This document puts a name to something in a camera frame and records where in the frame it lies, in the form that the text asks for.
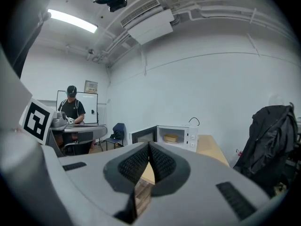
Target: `white wall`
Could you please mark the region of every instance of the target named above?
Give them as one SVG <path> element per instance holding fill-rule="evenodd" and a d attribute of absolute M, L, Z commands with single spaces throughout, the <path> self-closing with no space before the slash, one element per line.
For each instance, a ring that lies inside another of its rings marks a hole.
<path fill-rule="evenodd" d="M 255 41 L 252 46 L 247 33 Z M 123 122 L 127 132 L 156 124 L 200 120 L 231 159 L 243 150 L 252 115 L 279 94 L 301 115 L 298 48 L 278 33 L 242 21 L 202 20 L 147 44 L 147 74 L 138 49 L 112 68 L 108 130 Z"/>
<path fill-rule="evenodd" d="M 73 53 L 33 45 L 26 58 L 21 82 L 32 97 L 55 110 L 58 90 L 67 90 L 69 85 L 84 92 L 85 81 L 98 83 L 98 119 L 106 124 L 105 104 L 109 78 L 104 65 L 87 61 Z"/>

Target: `black jacket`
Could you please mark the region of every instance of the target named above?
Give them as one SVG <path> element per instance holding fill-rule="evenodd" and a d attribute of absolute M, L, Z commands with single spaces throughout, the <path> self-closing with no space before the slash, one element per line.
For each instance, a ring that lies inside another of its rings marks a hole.
<path fill-rule="evenodd" d="M 297 141 L 292 106 L 274 105 L 253 115 L 250 137 L 234 169 L 273 195 L 288 154 Z"/>

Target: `microwave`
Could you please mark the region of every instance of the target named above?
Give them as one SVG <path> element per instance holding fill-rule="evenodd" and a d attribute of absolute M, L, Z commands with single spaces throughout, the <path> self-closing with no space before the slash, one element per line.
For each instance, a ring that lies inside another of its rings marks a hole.
<path fill-rule="evenodd" d="M 177 138 L 176 142 L 167 141 L 166 135 L 175 135 Z M 196 152 L 198 146 L 198 128 L 158 125 L 157 142 Z"/>
<path fill-rule="evenodd" d="M 168 135 L 172 135 L 176 140 L 173 142 L 168 141 Z M 129 140 L 133 144 L 154 141 L 196 152 L 198 146 L 198 128 L 191 126 L 157 125 L 129 133 Z"/>

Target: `black t-shirt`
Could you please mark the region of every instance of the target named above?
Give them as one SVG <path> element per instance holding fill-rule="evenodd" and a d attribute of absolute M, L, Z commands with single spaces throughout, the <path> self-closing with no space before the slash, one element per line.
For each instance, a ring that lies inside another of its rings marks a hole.
<path fill-rule="evenodd" d="M 68 100 L 66 100 L 66 102 L 62 106 L 63 102 L 64 101 L 62 101 L 60 106 L 58 107 L 58 111 L 65 112 L 67 117 L 76 119 L 76 118 L 78 118 L 78 115 L 80 116 L 82 114 L 86 114 L 84 106 L 79 100 L 75 100 L 71 103 L 69 103 Z"/>

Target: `framed picture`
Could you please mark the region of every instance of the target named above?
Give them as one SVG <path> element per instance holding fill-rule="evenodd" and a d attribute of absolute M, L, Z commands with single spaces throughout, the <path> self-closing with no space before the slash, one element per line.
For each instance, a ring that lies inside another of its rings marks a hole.
<path fill-rule="evenodd" d="M 85 93 L 97 94 L 97 83 L 92 81 L 85 82 Z"/>

